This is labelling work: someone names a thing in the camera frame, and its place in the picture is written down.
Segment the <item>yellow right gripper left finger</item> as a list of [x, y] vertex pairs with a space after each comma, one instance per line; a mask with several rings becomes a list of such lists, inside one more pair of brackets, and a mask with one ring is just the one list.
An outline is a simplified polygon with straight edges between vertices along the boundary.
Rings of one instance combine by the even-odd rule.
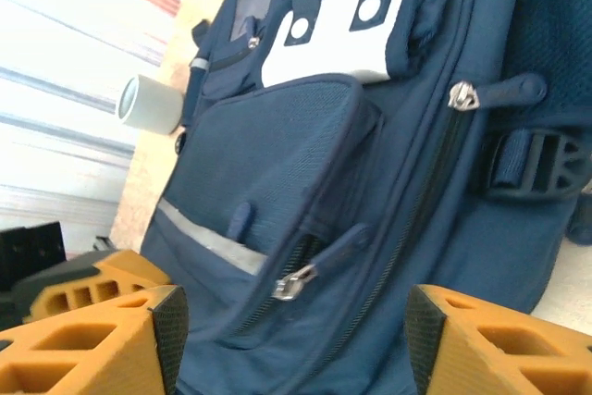
[[0, 395], [175, 395], [188, 328], [166, 285], [0, 331]]

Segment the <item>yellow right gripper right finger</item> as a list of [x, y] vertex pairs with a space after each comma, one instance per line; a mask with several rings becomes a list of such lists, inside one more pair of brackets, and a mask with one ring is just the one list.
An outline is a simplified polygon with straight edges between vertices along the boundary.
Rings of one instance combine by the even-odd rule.
[[408, 297], [419, 395], [592, 395], [592, 336], [433, 285]]

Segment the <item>navy blue backpack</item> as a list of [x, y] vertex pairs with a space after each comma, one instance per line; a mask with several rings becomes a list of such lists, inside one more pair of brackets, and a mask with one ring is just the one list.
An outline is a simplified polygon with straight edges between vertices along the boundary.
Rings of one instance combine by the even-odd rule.
[[224, 0], [141, 252], [170, 395], [424, 395], [418, 284], [531, 313], [592, 182], [592, 0]]

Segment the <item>striped enclosure side panel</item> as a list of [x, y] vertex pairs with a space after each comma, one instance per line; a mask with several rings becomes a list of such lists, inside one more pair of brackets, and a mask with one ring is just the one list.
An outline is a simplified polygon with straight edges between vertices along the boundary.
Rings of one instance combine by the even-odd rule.
[[115, 116], [154, 77], [180, 0], [0, 0], [0, 229], [61, 226], [83, 253], [113, 225], [138, 134]]

